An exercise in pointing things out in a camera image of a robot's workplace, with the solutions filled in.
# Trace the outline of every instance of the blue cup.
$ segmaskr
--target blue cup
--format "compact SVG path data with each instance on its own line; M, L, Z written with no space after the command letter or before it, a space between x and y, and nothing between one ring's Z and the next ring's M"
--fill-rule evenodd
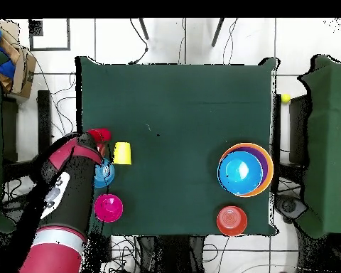
M244 195L259 186L263 178L263 168L254 155L245 151L235 151L221 160L217 177L226 191Z
M115 176L114 165L106 158L102 160L101 165L96 165L94 170L94 187L104 188L108 186Z

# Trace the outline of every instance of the chair leg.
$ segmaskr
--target chair leg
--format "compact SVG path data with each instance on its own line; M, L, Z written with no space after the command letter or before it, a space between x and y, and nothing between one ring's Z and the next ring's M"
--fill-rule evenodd
M224 23L224 18L220 18L219 19L219 23L217 24L217 28L216 28L216 32L215 35L213 36L213 41L212 41L212 47L215 47L216 42L217 42L217 38L219 37L219 33L222 27L222 24Z
M143 18L139 18L139 22L140 22L140 25L141 25L141 29L143 30L145 39L149 40L148 32L146 31Z

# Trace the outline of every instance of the yellow ball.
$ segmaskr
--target yellow ball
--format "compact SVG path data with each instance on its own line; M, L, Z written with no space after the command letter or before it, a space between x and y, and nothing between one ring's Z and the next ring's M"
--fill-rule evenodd
M288 103L291 100L291 96L287 94L281 95L281 102L284 104Z

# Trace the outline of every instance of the pink cup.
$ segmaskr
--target pink cup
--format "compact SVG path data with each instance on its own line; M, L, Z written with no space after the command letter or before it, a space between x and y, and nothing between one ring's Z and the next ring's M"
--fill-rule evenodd
M123 211L122 201L112 194L104 194L94 203L94 213L100 221L106 223L118 220Z

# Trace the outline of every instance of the orange cup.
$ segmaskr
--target orange cup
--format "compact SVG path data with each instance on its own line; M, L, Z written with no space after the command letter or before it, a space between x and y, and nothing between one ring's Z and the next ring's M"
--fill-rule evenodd
M247 215L237 206L226 206L217 216L217 226L224 235L241 235L247 227Z

